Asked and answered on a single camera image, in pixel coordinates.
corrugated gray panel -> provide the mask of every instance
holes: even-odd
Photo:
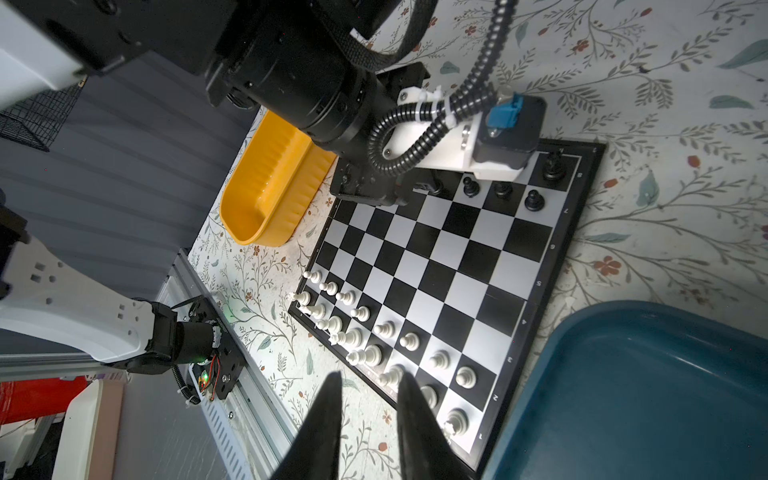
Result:
[[[145,55],[88,79],[50,153],[0,139],[0,188],[63,261],[124,295],[154,298],[255,114],[211,107],[202,78]]]

floral tablecloth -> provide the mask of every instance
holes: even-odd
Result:
[[[608,300],[667,303],[768,337],[766,3],[521,1],[495,83],[548,101],[543,136],[608,145],[523,383],[567,315]],[[396,48],[410,8],[369,47]],[[440,2],[405,62],[427,65],[429,88],[455,88],[491,8]],[[329,180],[280,248],[234,243],[217,199],[190,259],[297,425],[342,371],[341,478],[397,478],[396,414],[286,312],[333,204]]]

wire mesh basket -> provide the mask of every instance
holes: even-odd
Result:
[[[0,111],[0,137],[50,151],[74,107],[85,80],[63,90],[49,90]]]

yellow plastic tray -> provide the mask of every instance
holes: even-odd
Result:
[[[335,158],[267,112],[221,197],[221,220],[232,238],[265,247],[287,242]]]

black pawn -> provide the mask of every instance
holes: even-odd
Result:
[[[544,197],[538,192],[538,190],[531,190],[528,192],[528,196],[525,198],[525,208],[531,212],[538,212],[544,208]]]
[[[507,200],[512,193],[512,182],[494,182],[493,193],[502,200]]]
[[[464,195],[469,198],[474,197],[480,193],[480,184],[471,179],[470,177],[464,177]]]
[[[561,151],[558,150],[547,155],[542,175],[547,182],[556,182],[565,177],[565,163]]]

